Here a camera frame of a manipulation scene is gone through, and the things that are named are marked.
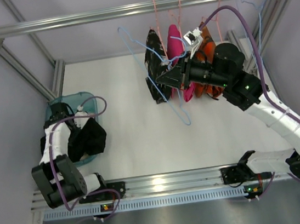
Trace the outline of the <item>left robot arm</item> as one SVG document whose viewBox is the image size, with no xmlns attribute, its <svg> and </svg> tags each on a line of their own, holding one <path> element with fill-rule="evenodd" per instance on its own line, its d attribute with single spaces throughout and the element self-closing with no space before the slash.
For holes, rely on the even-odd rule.
<svg viewBox="0 0 300 224">
<path fill-rule="evenodd" d="M 106 188 L 100 174 L 84 176 L 75 164 L 103 153 L 107 136 L 97 115 L 83 104 L 73 112 L 67 103 L 58 102 L 50 110 L 41 140 L 42 158 L 31 174 L 48 206 L 55 209 Z"/>
</svg>

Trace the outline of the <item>black trousers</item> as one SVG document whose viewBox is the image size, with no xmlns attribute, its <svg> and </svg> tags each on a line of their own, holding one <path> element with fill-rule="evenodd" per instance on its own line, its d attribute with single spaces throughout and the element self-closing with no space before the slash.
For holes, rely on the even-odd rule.
<svg viewBox="0 0 300 224">
<path fill-rule="evenodd" d="M 106 131 L 94 118 L 72 117 L 58 122 L 46 122 L 42 159 L 39 166 L 50 170 L 50 165 L 59 162 L 77 165 L 85 155 L 88 157 L 103 153 L 106 145 Z"/>
</svg>

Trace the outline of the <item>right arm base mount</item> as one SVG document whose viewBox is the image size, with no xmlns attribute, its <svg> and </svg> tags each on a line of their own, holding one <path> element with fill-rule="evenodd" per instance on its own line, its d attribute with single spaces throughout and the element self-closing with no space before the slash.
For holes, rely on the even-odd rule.
<svg viewBox="0 0 300 224">
<path fill-rule="evenodd" d="M 257 174 L 252 172 L 245 165 L 233 165 L 230 167 L 221 168 L 220 172 L 225 185 L 256 181 L 258 179 Z"/>
</svg>

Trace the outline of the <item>blue wire hanger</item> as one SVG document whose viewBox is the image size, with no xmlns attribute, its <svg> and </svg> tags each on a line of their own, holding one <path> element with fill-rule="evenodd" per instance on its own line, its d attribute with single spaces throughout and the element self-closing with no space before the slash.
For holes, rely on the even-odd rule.
<svg viewBox="0 0 300 224">
<path fill-rule="evenodd" d="M 179 56 L 176 56 L 172 59 L 164 59 L 160 54 L 158 54 L 156 52 L 155 49 L 152 49 L 151 47 L 148 47 L 146 44 L 132 38 L 131 34 L 122 26 L 119 26 L 117 28 L 117 34 L 119 35 L 119 37 L 122 39 L 122 42 L 124 43 L 124 45 L 127 47 L 127 50 L 130 52 L 130 54 L 133 56 L 133 58 L 135 59 L 135 61 L 137 62 L 137 64 L 139 65 L 139 67 L 141 68 L 142 71 L 145 71 L 145 68 L 144 68 L 144 63 L 142 62 L 139 62 L 138 58 L 137 58 L 137 55 L 136 53 L 134 52 L 134 50 L 129 46 L 128 42 L 126 41 L 126 38 L 124 37 L 123 34 L 126 34 L 126 36 L 128 37 L 128 39 L 132 42 L 132 43 L 136 43 L 142 47 L 144 47 L 147 51 L 153 53 L 154 55 L 156 55 L 156 57 L 158 57 L 158 59 L 164 64 L 167 66 L 167 69 L 172 69 L 173 66 L 172 66 L 172 62 L 175 61 L 176 59 L 181 59 L 182 57 L 186 56 L 187 54 L 187 51 L 184 51 L 181 55 Z M 157 79 L 153 79 L 153 78 L 150 78 L 150 75 L 148 75 L 148 72 L 146 73 L 147 74 L 147 79 L 150 80 L 151 84 L 156 88 L 156 90 L 158 91 L 158 94 L 160 96 L 163 97 L 164 101 L 169 105 L 169 107 L 172 109 L 172 111 L 176 114 L 176 116 L 182 121 L 183 124 L 185 124 L 186 126 L 189 126 L 189 125 L 192 125 L 192 121 L 191 121 L 191 118 L 190 118 L 190 114 L 188 114 L 188 112 L 183 108 L 183 98 L 181 97 L 181 93 L 180 93 L 180 90 L 179 89 L 176 89 L 175 87 L 172 87 L 172 86 L 169 86 L 169 85 L 166 85 L 166 84 L 162 84 L 162 83 L 159 83 L 157 82 Z M 163 94 L 162 90 L 159 88 L 159 86 L 161 85 L 165 85 L 167 87 L 170 87 L 172 89 L 176 89 L 177 90 L 177 94 L 178 94 L 178 97 L 179 97 L 179 110 L 182 111 L 185 115 L 185 117 L 188 119 L 188 121 L 185 120 L 184 117 L 182 117 L 180 115 L 180 113 L 178 112 L 178 110 L 173 106 L 172 102 L 169 101 L 169 99 L 166 98 L 166 96 Z"/>
</svg>

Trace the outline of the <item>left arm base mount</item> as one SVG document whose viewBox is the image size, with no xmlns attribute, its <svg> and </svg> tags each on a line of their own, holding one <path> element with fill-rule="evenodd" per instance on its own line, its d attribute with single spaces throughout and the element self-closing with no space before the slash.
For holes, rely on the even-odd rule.
<svg viewBox="0 0 300 224">
<path fill-rule="evenodd" d="M 126 183 L 124 181 L 109 182 L 103 187 L 89 193 L 86 197 L 79 200 L 79 204 L 89 204 L 105 201 L 114 201 L 118 199 L 117 193 L 120 198 L 123 198 L 126 192 Z"/>
</svg>

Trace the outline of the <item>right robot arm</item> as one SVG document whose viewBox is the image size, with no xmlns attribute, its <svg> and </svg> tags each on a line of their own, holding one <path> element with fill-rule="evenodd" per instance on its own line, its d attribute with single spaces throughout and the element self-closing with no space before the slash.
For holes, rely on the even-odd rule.
<svg viewBox="0 0 300 224">
<path fill-rule="evenodd" d="M 243 70 L 244 58 L 235 45 L 222 43 L 215 47 L 212 62 L 188 53 L 156 82 L 181 90 L 190 83 L 222 87 L 227 102 L 262 121 L 292 146 L 282 151 L 245 152 L 233 167 L 237 182 L 251 181 L 260 173 L 290 173 L 300 179 L 300 116 L 258 77 Z"/>
</svg>

